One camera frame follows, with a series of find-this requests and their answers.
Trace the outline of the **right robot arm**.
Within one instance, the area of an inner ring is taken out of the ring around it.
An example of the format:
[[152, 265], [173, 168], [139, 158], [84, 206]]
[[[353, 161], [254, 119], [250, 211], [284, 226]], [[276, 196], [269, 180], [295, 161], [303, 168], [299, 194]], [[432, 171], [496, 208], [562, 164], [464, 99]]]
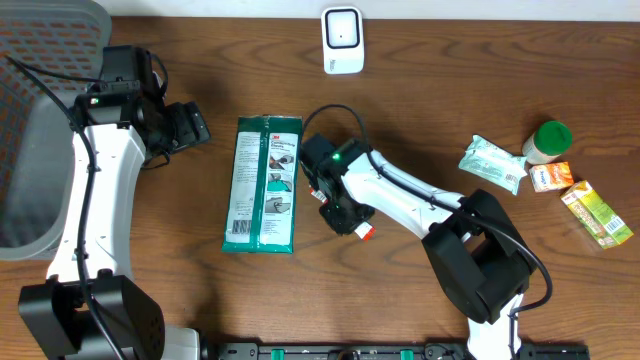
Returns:
[[420, 239], [443, 292], [467, 317], [473, 358], [518, 357], [517, 317], [528, 308], [530, 276], [543, 267], [493, 195], [433, 187], [357, 139], [337, 147], [316, 135], [301, 162], [335, 233], [352, 234], [380, 211]]

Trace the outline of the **white teal snack packet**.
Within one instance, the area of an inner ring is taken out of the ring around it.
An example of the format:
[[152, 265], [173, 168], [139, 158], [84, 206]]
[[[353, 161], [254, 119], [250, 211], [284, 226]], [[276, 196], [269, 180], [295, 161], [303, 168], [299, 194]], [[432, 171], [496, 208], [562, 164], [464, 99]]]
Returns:
[[458, 168], [518, 194], [520, 180], [527, 175], [526, 158], [516, 156], [474, 134]]

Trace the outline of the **orange tissue packet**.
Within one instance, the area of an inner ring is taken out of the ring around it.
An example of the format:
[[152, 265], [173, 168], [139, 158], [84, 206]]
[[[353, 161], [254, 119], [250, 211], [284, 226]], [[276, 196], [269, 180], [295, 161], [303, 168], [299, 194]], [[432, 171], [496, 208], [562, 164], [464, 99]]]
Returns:
[[574, 184], [568, 162], [534, 165], [529, 169], [529, 175], [537, 193], [561, 190]]

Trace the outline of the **green juice carton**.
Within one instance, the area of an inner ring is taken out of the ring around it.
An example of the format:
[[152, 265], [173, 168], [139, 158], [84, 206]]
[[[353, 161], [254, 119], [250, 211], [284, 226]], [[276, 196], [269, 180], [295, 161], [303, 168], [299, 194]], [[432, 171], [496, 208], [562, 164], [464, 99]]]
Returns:
[[561, 200], [602, 249], [621, 245], [634, 235], [586, 180], [572, 185]]

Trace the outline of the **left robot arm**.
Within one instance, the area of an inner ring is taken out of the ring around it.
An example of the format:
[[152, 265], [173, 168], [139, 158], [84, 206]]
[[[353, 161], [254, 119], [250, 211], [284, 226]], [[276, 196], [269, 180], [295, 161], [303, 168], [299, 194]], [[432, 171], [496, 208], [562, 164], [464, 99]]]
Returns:
[[19, 314], [49, 359], [212, 359], [206, 338], [166, 324], [135, 284], [130, 230], [146, 157], [135, 95], [82, 94], [64, 230], [44, 283], [20, 292]]

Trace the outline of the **green lid spice jar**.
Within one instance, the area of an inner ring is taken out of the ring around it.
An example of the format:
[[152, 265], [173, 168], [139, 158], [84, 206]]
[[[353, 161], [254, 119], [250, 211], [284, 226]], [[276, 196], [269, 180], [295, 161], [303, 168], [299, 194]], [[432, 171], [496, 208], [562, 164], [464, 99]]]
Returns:
[[543, 123], [524, 142], [522, 153], [531, 165], [548, 164], [564, 154], [572, 143], [571, 130], [564, 123], [552, 120]]

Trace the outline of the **green white barcode packet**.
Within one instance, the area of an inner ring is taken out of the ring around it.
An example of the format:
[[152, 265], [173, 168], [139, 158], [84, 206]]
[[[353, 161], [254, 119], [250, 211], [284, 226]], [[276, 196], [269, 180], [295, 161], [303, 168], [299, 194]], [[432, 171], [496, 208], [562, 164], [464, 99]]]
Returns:
[[300, 117], [241, 117], [222, 250], [294, 252]]

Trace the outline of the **red white snack packet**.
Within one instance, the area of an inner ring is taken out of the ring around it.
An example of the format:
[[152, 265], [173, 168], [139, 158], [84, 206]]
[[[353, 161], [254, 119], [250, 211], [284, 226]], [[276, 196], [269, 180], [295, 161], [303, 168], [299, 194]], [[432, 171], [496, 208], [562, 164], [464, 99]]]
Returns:
[[368, 241], [373, 237], [376, 229], [368, 222], [373, 213], [364, 214], [363, 216], [355, 214], [348, 217], [346, 210], [336, 204], [331, 205], [322, 191], [309, 188], [309, 192], [323, 203], [320, 213], [338, 235], [356, 234], [363, 241]]

